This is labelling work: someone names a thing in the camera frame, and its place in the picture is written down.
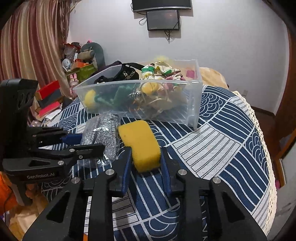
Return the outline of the orange sleeve forearm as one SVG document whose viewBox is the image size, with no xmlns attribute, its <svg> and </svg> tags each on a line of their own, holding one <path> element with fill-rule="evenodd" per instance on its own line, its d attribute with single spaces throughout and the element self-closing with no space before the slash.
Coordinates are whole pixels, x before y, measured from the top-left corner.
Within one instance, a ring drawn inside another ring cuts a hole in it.
<svg viewBox="0 0 296 241">
<path fill-rule="evenodd" d="M 4 215 L 6 211 L 9 211 L 12 208 L 16 207 L 18 205 L 18 202 L 16 200 L 15 194 L 11 187 L 12 183 L 4 172 L 1 172 L 0 179 L 1 179 L 0 209 L 1 209 L 1 215 Z"/>
</svg>

